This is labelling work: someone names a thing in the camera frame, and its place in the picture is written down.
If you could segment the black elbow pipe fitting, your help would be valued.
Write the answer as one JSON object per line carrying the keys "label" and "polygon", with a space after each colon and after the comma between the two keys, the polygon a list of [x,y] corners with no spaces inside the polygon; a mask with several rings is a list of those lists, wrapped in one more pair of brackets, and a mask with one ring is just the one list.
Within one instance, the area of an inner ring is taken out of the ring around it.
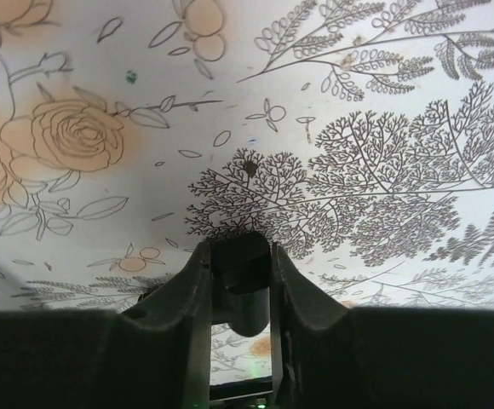
{"label": "black elbow pipe fitting", "polygon": [[212,323],[227,324],[242,337],[254,337],[269,322],[271,250],[258,232],[213,243]]}

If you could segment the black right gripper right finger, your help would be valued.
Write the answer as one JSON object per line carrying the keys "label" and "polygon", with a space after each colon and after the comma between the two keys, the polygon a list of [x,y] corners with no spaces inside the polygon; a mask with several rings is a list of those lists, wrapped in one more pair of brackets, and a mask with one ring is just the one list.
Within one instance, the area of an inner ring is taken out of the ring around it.
{"label": "black right gripper right finger", "polygon": [[494,408],[494,310],[347,308],[272,248],[281,408]]}

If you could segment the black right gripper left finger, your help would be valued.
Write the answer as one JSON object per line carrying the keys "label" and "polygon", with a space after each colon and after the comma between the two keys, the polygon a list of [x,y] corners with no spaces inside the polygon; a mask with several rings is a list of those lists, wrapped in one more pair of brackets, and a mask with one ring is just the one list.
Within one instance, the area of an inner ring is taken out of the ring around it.
{"label": "black right gripper left finger", "polygon": [[122,313],[0,312],[0,408],[206,408],[210,248]]}

